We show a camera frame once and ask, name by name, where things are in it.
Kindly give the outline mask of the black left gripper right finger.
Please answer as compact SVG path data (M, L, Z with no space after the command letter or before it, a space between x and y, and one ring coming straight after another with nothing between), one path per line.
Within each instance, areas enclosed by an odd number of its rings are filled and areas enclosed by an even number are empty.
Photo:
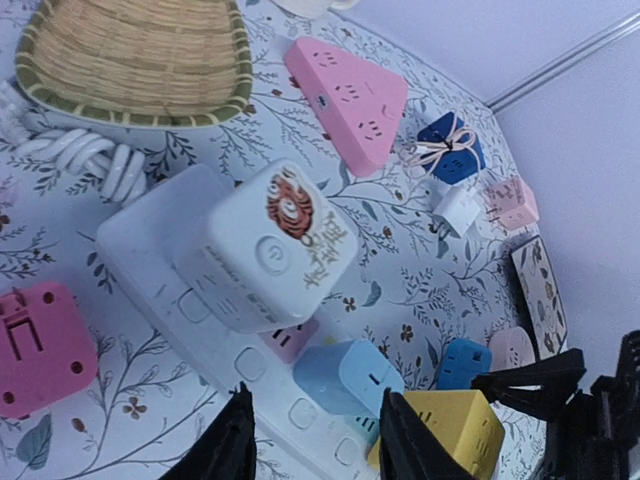
M381 479L477 479L439 441L403 394L386 389L380 410Z

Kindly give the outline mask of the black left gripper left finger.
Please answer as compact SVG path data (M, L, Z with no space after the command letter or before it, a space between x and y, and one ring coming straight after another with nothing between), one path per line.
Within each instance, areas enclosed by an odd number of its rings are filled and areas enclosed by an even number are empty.
M253 396L244 382L214 421L161 480L254 480L257 446Z

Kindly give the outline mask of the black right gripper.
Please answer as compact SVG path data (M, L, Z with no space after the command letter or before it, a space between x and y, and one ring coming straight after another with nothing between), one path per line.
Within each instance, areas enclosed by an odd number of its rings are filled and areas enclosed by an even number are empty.
M577 391L585 373L583 351L571 348L533 364L478 375L471 382L490 403L534 418L560 414L546 428L536 479L631 477L629 452L639 441L639 332L622 338L616 374L599 377L588 393Z

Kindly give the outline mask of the round pink power socket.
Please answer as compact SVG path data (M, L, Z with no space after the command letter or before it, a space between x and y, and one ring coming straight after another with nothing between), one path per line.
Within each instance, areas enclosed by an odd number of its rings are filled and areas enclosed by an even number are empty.
M515 369L536 361L531 339L520 326L496 331L488 348L492 353L491 371Z

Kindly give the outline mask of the yellow cube socket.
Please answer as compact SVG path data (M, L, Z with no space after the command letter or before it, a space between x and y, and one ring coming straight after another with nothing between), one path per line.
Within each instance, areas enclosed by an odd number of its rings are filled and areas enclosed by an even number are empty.
M424 390L403 393L446 450L477 479L494 475L505 429L478 390ZM379 438L368 463L379 473Z

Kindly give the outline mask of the cyan square plug adapter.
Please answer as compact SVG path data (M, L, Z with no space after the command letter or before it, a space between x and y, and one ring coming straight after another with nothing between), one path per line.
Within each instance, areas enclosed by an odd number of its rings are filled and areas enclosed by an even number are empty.
M453 340L443 356L436 388L466 390L472 381L490 370L492 353L488 347L465 338Z

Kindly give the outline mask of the light blue plug adapter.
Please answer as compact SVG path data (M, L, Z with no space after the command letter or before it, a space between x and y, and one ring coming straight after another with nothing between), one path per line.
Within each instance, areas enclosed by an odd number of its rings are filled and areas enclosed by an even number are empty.
M384 392L405 390L398 370L365 339L309 348L295 363L293 378L320 407L339 416L378 418Z

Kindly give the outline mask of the pink plug adapter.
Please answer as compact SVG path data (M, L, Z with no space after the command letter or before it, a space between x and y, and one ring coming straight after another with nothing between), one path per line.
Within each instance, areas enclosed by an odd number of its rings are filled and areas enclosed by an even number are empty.
M1 296L1 415L22 419L86 389L96 345L73 293L44 282Z

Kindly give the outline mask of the white tiger cube socket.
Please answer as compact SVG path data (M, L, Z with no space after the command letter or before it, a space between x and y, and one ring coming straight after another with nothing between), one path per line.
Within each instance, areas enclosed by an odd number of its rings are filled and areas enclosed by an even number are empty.
M280 159L215 202L173 264L223 324L252 334L310 319L357 250L317 185Z

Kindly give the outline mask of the white power strip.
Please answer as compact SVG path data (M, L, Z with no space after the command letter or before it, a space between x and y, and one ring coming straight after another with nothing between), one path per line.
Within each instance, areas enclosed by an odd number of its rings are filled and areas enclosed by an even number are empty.
M369 443L355 429L355 417L320 407L296 384L293 364L282 357L304 327L310 333L298 344L301 350L348 340L322 305L331 291L301 324L243 334L223 324L174 267L176 249L196 221L235 190L226 190L210 167L189 167L106 220L97 232L97 250L133 304L204 380L222 391L240 382L248 386L258 428L311 477L372 479Z

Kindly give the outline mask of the dark blue cube socket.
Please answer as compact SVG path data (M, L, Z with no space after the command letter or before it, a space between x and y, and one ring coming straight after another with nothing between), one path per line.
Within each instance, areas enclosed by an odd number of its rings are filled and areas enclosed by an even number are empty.
M448 185L456 185L486 167L478 135L455 112L422 129L417 140L426 148L420 156L423 168Z

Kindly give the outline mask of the pink triangular power socket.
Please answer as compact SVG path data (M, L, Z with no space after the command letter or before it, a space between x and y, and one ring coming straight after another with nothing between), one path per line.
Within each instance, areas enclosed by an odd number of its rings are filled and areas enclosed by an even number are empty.
M296 39L284 64L348 170L367 177L384 167L407 102L406 80L312 37Z

